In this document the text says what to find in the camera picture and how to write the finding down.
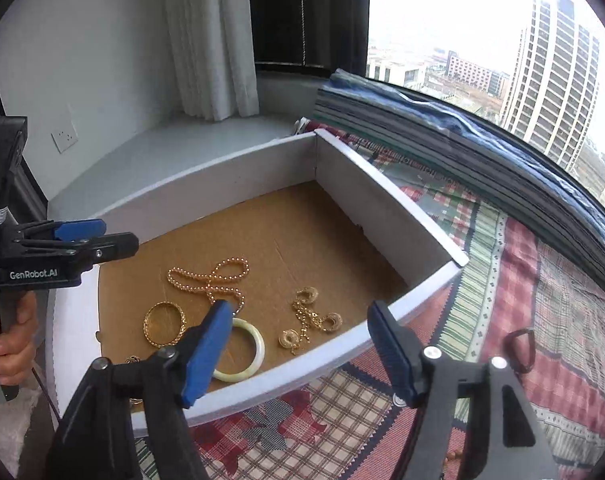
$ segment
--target gold bead chain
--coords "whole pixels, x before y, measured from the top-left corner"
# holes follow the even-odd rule
[[[227,265],[240,265],[242,267],[242,272],[240,274],[236,274],[234,276],[219,276],[216,274],[221,268]],[[184,283],[180,283],[176,278],[173,277],[173,274],[178,274],[183,276],[184,278],[189,278],[195,280],[196,282],[204,282],[203,286],[190,286],[185,285]],[[192,294],[200,294],[204,292],[209,298],[209,302],[214,304],[216,301],[214,294],[216,292],[220,294],[229,294],[234,296],[238,300],[238,308],[233,313],[236,316],[242,308],[245,306],[245,296],[238,290],[237,288],[233,288],[231,286],[214,286],[214,283],[233,283],[238,282],[243,279],[245,276],[249,274],[249,263],[245,258],[227,258],[221,262],[218,262],[214,267],[214,270],[209,274],[197,274],[195,272],[189,272],[188,270],[182,269],[180,267],[173,267],[169,269],[167,273],[167,279],[171,285],[179,288],[180,290],[184,290],[185,292],[190,292]]]

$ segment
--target white box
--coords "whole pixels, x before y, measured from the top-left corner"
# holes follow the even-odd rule
[[[212,160],[135,193],[96,214],[108,232],[156,238],[234,204],[316,180],[406,280],[418,283],[390,305],[407,322],[445,286],[468,257],[387,177],[325,130],[278,139]],[[438,269],[433,273],[425,269]],[[52,294],[48,313],[47,371],[63,411],[87,367],[101,354],[99,266],[81,286]],[[371,346],[366,322],[276,368],[206,394],[185,411],[190,426],[250,408],[307,384]],[[132,415],[134,433],[146,434],[144,413]]]

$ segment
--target white bangle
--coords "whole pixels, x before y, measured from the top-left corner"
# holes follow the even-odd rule
[[[214,379],[218,379],[225,383],[238,383],[245,379],[249,379],[258,371],[262,362],[265,360],[265,340],[262,338],[262,335],[260,335],[258,329],[244,319],[238,319],[237,317],[233,318],[233,325],[246,330],[254,338],[254,342],[256,343],[256,356],[246,370],[237,374],[224,374],[218,370],[214,370]]]

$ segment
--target city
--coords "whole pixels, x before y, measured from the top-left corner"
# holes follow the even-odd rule
[[[454,50],[370,41],[365,76],[419,91],[504,128],[554,161],[605,206],[605,153],[589,127],[600,42],[572,0],[532,0],[511,73]]]

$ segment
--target cardboard box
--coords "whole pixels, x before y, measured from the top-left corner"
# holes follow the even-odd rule
[[[170,286],[172,266],[208,272],[221,259],[247,258],[250,273],[237,285],[247,298],[239,317],[265,337],[260,373],[225,387],[212,383],[185,412],[195,425],[302,386],[352,359],[371,345],[365,312],[373,299],[393,301],[393,315],[408,321],[468,261],[416,204],[323,130],[213,160],[98,216],[109,232],[132,231],[143,245],[134,258],[96,266],[81,286],[56,293],[48,357],[61,410],[102,352],[122,362],[154,350],[142,336],[142,318],[157,301],[180,304],[189,324],[202,319],[206,298]],[[338,312],[345,326],[331,336],[310,332],[312,345],[294,358],[275,339],[286,328],[299,329],[290,303],[301,286],[316,286],[316,311]],[[164,324],[171,336],[170,316],[161,314],[160,335]],[[252,352],[250,340],[233,335],[218,368],[239,371]],[[144,414],[132,419],[135,434],[145,434]]]

